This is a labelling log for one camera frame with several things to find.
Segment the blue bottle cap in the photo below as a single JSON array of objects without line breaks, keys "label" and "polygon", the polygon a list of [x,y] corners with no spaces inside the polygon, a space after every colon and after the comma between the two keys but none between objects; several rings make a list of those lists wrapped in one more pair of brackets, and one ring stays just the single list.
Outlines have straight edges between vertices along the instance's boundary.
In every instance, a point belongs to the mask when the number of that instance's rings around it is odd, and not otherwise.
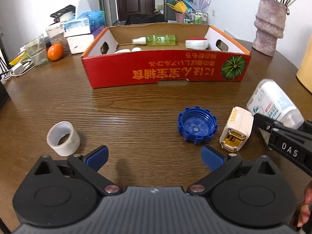
[{"label": "blue bottle cap", "polygon": [[185,141],[194,142],[195,145],[207,143],[218,129],[216,117],[208,109],[185,108],[179,114],[177,129]]}]

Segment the pumpkin illustration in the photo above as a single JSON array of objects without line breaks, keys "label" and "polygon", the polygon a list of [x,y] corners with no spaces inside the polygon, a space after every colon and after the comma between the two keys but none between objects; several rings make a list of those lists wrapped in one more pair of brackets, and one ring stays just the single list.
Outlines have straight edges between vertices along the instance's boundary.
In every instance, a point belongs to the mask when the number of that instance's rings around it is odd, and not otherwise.
[{"label": "pumpkin illustration", "polygon": [[246,60],[240,55],[232,56],[228,59],[221,68],[221,75],[226,80],[231,80],[238,77],[246,66]]}]

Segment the human hand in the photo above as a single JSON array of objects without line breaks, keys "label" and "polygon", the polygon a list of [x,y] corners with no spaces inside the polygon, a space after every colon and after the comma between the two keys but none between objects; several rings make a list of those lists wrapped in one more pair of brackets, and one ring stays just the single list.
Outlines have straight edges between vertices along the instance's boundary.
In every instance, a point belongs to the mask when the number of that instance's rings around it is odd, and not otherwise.
[{"label": "human hand", "polygon": [[305,200],[303,205],[300,208],[300,215],[298,217],[297,227],[302,227],[306,224],[310,219],[310,209],[309,204],[312,202],[312,180],[309,182],[307,187],[305,188]]}]

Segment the white container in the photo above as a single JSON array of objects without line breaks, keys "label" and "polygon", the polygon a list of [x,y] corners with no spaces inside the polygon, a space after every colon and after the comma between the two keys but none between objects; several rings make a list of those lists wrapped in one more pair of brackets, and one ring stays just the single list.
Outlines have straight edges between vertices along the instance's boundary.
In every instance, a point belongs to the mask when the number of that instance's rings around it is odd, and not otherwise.
[{"label": "white container", "polygon": [[185,47],[193,50],[206,50],[208,48],[208,40],[186,40]]},{"label": "white container", "polygon": [[[247,103],[247,109],[252,115],[256,113],[263,114],[282,122],[284,126],[292,129],[298,129],[305,121],[291,99],[271,79],[260,81]],[[268,144],[270,134],[261,129],[260,132],[266,144]]]}]

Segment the white power adapter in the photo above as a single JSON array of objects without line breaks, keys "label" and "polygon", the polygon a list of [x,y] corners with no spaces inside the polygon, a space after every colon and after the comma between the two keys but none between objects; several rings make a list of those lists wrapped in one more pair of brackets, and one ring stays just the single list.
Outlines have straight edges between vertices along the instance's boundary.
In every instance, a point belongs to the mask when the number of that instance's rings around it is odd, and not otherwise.
[{"label": "white power adapter", "polygon": [[221,147],[231,153],[236,153],[249,138],[252,131],[252,113],[234,107],[219,139]]},{"label": "white power adapter", "polygon": [[24,66],[21,63],[16,64],[15,66],[13,66],[12,68],[12,73],[14,75],[20,75],[21,73],[23,73],[24,71]]}]

